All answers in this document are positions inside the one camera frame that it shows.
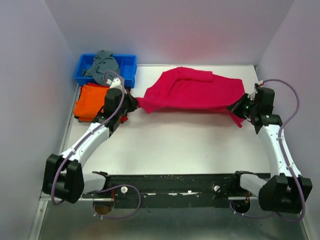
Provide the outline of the magenta t shirt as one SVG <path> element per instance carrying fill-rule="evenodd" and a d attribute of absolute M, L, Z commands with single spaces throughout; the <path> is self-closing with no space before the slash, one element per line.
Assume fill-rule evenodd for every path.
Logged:
<path fill-rule="evenodd" d="M 241 128 L 243 120 L 227 107 L 245 93 L 243 81 L 213 74 L 211 71 L 176 67 L 164 71 L 144 96 L 137 97 L 138 106 L 150 114 L 160 109 L 224 113 Z"/>

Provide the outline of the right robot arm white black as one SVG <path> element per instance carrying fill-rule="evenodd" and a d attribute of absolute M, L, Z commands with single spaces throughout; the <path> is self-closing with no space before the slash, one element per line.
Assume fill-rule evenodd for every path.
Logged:
<path fill-rule="evenodd" d="M 313 184 L 302 176 L 289 151 L 281 117 L 273 114 L 275 91 L 256 86 L 252 94 L 245 93 L 227 107 L 237 117 L 248 120 L 261 140 L 270 167 L 270 179 L 263 180 L 254 173 L 241 172 L 230 183 L 230 191 L 241 196 L 249 191 L 258 198 L 264 211 L 301 214 Z"/>

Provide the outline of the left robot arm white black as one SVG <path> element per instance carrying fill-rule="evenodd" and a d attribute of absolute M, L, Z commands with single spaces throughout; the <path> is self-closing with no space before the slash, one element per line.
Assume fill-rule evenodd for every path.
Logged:
<path fill-rule="evenodd" d="M 83 173 L 83 168 L 96 149 L 116 131 L 121 118 L 137 108 L 138 101 L 129 92 L 118 88 L 107 90 L 104 105 L 83 136 L 64 152 L 47 158 L 42 192 L 53 200 L 59 198 L 72 204 L 87 193 L 107 197 L 111 191 L 108 174 L 103 171 Z"/>

